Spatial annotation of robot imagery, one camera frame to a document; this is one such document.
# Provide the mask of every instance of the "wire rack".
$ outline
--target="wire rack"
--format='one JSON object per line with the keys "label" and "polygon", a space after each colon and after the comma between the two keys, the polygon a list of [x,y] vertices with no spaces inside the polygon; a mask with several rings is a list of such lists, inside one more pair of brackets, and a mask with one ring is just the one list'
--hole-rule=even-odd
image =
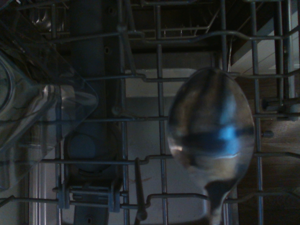
{"label": "wire rack", "polygon": [[[167,175],[166,175],[166,160],[172,158],[171,155],[166,154],[165,149],[165,123],[164,121],[168,119],[165,116],[164,112],[164,90],[163,83],[164,82],[182,82],[187,80],[187,78],[163,78],[163,70],[162,70],[162,45],[164,44],[188,44],[188,43],[196,43],[206,38],[211,38],[214,36],[221,37],[221,59],[222,59],[222,68],[224,71],[228,70],[228,37],[232,38],[240,38],[246,41],[251,41],[252,44],[252,59],[253,59],[253,74],[252,75],[241,75],[237,73],[232,73],[234,76],[238,76],[244,79],[252,79],[255,82],[255,112],[253,114],[255,120],[255,136],[256,136],[256,152],[254,153],[254,157],[257,158],[257,181],[258,187],[256,192],[249,193],[241,198],[227,198],[225,203],[242,203],[249,200],[252,197],[258,198],[258,224],[264,224],[264,210],[263,210],[263,198],[264,196],[270,195],[293,195],[290,192],[267,192],[263,189],[263,166],[262,166],[262,158],[263,157],[295,157],[300,158],[300,154],[291,153],[291,152],[262,152],[261,148],[261,118],[282,118],[282,117],[298,117],[300,116],[299,112],[281,112],[281,113],[269,113],[269,112],[261,112],[260,108],[260,91],[259,91],[259,81],[260,79],[266,78],[274,78],[278,79],[279,85],[277,87],[278,91],[278,99],[280,104],[284,104],[285,96],[284,96],[284,80],[289,79],[289,77],[293,77],[294,75],[298,75],[300,70],[290,71],[288,69],[288,64],[290,63],[289,56],[289,47],[290,47],[290,37],[292,34],[300,31],[300,26],[296,26],[294,29],[290,29],[289,27],[285,27],[285,24],[282,22],[282,5],[286,4],[287,8],[290,7],[291,0],[244,0],[250,5],[250,18],[251,22],[251,35],[245,35],[239,31],[235,30],[227,30],[226,29],[226,10],[225,10],[225,0],[220,0],[219,9],[213,14],[210,22],[206,26],[197,26],[197,27],[179,27],[179,28],[165,28],[161,27],[161,7],[170,6],[170,5],[186,5],[186,4],[203,4],[198,0],[161,0],[161,1],[146,1],[141,0],[139,4],[131,4],[130,0],[119,0],[118,2],[118,10],[117,15],[119,19],[119,25],[115,32],[111,33],[101,33],[101,34],[93,34],[93,35],[85,35],[78,37],[68,37],[69,32],[64,30],[58,31],[56,27],[56,10],[68,10],[67,2],[68,0],[46,0],[26,5],[18,6],[17,10],[26,10],[30,8],[50,8],[52,12],[51,17],[51,32],[44,32],[43,35],[46,35],[49,38],[49,42],[52,44],[56,43],[67,43],[77,40],[88,40],[93,38],[104,38],[104,37],[119,37],[120,38],[120,74],[113,76],[104,76],[104,77],[93,77],[87,78],[86,80],[89,82],[94,82],[97,80],[104,79],[120,79],[120,89],[121,89],[121,107],[122,110],[126,109],[126,90],[125,90],[125,80],[126,79],[142,79],[147,83],[157,83],[158,87],[158,116],[156,117],[116,117],[116,118],[102,118],[102,119],[86,119],[85,123],[105,123],[105,122],[119,122],[122,132],[122,160],[114,160],[114,161],[104,161],[104,160],[68,160],[63,159],[60,154],[60,149],[56,149],[56,158],[55,159],[44,159],[41,163],[51,163],[56,164],[56,185],[55,190],[57,191],[56,199],[41,199],[41,198],[19,198],[10,196],[6,199],[1,199],[0,207],[4,206],[9,202],[34,202],[34,203],[50,203],[57,204],[57,224],[61,224],[61,210],[62,208],[67,208],[69,205],[76,206],[94,206],[94,207],[104,207],[108,208],[107,204],[100,204],[97,202],[81,202],[81,201],[71,201],[69,197],[70,193],[85,193],[85,194],[101,194],[100,191],[89,191],[89,190],[75,190],[65,187],[61,181],[61,165],[67,164],[99,164],[99,165],[121,165],[123,169],[123,191],[120,192],[120,196],[123,198],[123,203],[120,204],[120,208],[124,210],[124,224],[129,225],[129,211],[130,210],[138,210],[136,214],[135,224],[139,224],[140,220],[144,220],[147,217],[146,209],[151,205],[151,200],[154,198],[160,198],[163,202],[163,224],[168,224],[168,198],[200,198],[207,200],[207,196],[201,194],[183,194],[183,193],[173,193],[170,194],[167,191]],[[275,27],[275,35],[273,36],[258,36],[257,35],[257,18],[256,18],[256,6],[261,4],[262,2],[276,2],[276,13],[274,15],[274,21],[276,24]],[[155,29],[153,30],[136,30],[135,22],[133,18],[132,7],[134,6],[151,6],[154,10],[155,15]],[[125,12],[127,15],[127,23],[124,21],[124,16],[122,15],[123,9],[125,8]],[[298,1],[298,19],[300,19],[300,2]],[[221,28],[220,30],[215,30],[210,32],[210,28],[214,23],[217,16],[221,18]],[[289,16],[285,18],[288,22],[291,19]],[[183,31],[190,31],[190,35],[182,35]],[[197,35],[197,32],[202,30],[202,34]],[[169,31],[179,31],[179,35],[174,37],[167,37],[166,32]],[[130,46],[130,40],[140,40],[144,44],[153,44],[156,45],[157,48],[157,78],[147,78],[144,74],[137,73],[135,68],[135,61],[132,54],[132,49]],[[261,40],[275,40],[275,48],[276,48],[276,74],[259,74],[258,73],[258,47],[257,43]],[[128,59],[131,73],[125,74],[125,59]],[[128,148],[127,148],[127,122],[132,121],[159,121],[159,141],[160,141],[160,155],[149,155],[145,159],[136,158],[135,160],[128,159]],[[146,201],[144,200],[143,195],[143,184],[141,180],[140,166],[145,165],[150,162],[150,160],[160,160],[161,164],[161,193],[151,194],[147,196]],[[128,167],[135,167],[135,182],[136,182],[136,193],[137,193],[137,204],[129,203],[129,180],[128,180]]]}

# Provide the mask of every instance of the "spoon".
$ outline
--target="spoon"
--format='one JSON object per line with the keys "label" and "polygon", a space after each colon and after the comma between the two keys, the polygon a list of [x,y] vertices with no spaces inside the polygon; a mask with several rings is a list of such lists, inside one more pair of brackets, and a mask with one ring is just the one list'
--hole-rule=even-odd
{"label": "spoon", "polygon": [[245,175],[255,144],[247,99],[228,73],[196,71],[177,92],[169,112],[174,158],[203,188],[210,210],[201,225],[219,225],[223,201]]}

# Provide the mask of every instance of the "rack tine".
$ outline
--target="rack tine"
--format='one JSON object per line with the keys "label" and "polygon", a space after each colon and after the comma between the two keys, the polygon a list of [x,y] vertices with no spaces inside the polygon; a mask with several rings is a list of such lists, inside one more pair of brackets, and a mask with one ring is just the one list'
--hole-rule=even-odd
{"label": "rack tine", "polygon": [[141,178],[141,169],[140,169],[140,159],[135,159],[135,188],[136,188],[136,198],[137,198],[137,212],[135,223],[141,220],[147,219],[147,211],[145,206],[145,199],[144,199],[144,191],[143,191],[143,184]]}
{"label": "rack tine", "polygon": [[127,28],[123,24],[119,24],[117,27],[118,32],[120,33],[121,40],[123,42],[124,50],[127,54],[130,69],[133,75],[136,75],[136,69],[135,69],[135,60],[133,58],[132,52],[131,52],[131,47],[129,43],[129,37],[127,33]]}

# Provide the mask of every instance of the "dishwasher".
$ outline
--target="dishwasher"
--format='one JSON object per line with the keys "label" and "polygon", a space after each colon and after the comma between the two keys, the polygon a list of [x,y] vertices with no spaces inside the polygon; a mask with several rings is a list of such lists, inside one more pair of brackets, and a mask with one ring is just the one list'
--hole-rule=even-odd
{"label": "dishwasher", "polygon": [[[237,81],[255,125],[250,169],[221,224],[299,224],[300,186],[265,188],[263,166],[300,158],[288,135],[272,145],[286,127],[299,132],[299,1],[2,0],[0,9],[3,224],[200,224],[206,193],[174,161],[166,123],[202,68]],[[288,125],[266,129],[277,122]],[[293,172],[281,173],[288,184]],[[293,216],[267,209],[269,198]]]}

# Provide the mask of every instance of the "plastic container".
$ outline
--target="plastic container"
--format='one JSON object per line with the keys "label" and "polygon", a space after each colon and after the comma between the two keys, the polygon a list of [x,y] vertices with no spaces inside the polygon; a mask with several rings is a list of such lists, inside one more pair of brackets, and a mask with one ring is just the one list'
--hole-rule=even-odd
{"label": "plastic container", "polygon": [[2,191],[91,114],[98,98],[21,13],[1,11],[0,33]]}

